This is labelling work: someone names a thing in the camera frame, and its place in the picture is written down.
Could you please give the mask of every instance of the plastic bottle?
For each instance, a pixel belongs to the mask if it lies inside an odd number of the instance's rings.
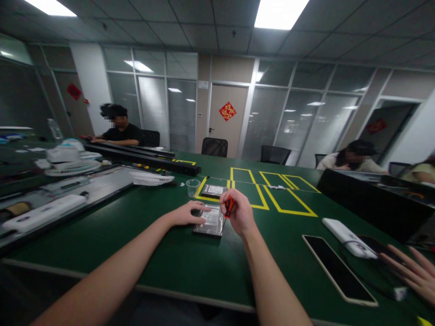
[[[51,129],[51,133],[53,134],[56,143],[60,144],[63,141],[63,135],[58,123],[54,119],[48,119],[48,126]]]

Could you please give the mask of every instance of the smartphone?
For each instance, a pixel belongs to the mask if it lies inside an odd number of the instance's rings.
[[[358,238],[361,239],[362,242],[364,242],[366,245],[370,247],[371,250],[373,250],[376,254],[386,254],[388,257],[394,259],[398,263],[405,265],[403,260],[401,260],[397,255],[392,253],[391,250],[389,250],[386,246],[384,246],[382,243],[380,243],[375,238],[372,238],[368,235],[359,235]]]
[[[379,306],[376,299],[323,238],[303,235],[302,239],[346,302],[367,307]]]

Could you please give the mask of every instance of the woman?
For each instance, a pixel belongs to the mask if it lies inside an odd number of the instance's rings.
[[[424,162],[412,166],[402,179],[416,183],[429,182],[435,184],[435,155],[429,156]]]
[[[357,139],[338,153],[332,153],[323,158],[317,166],[318,170],[328,168],[335,170],[360,171],[388,174],[386,170],[374,163],[370,158],[376,154],[372,143]]]

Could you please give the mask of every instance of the office chair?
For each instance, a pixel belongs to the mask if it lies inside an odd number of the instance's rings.
[[[326,154],[314,154],[316,157],[316,168],[319,165],[320,161],[323,160],[323,158],[326,156]]]
[[[410,167],[411,164],[401,163],[401,162],[390,162],[388,166],[388,172],[393,177],[401,177],[406,172],[407,168]]]
[[[260,162],[285,165],[290,153],[291,149],[262,145]]]
[[[160,132],[142,129],[143,146],[157,147],[160,146]]]
[[[227,157],[228,142],[225,139],[206,137],[203,140],[201,154]]]

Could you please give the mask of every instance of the beige shirt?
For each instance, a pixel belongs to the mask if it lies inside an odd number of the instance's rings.
[[[330,169],[338,168],[338,166],[335,165],[335,162],[337,161],[337,155],[338,155],[338,153],[332,153],[332,154],[326,155],[323,158],[323,160],[320,161],[319,165],[317,166],[317,169],[318,170],[326,170],[328,168],[330,168]],[[370,157],[367,157],[367,159],[364,160],[364,162],[360,165],[359,168],[356,169],[356,171],[372,172],[372,173],[387,172],[382,167],[380,167],[379,165],[374,163]]]
[[[415,172],[425,172],[425,173],[428,173],[435,178],[435,167],[433,167],[430,164],[419,164],[415,168],[413,168],[411,171],[409,171],[407,174],[405,174],[402,177],[402,179],[406,180],[406,181],[420,183],[420,180],[418,180],[414,175]]]

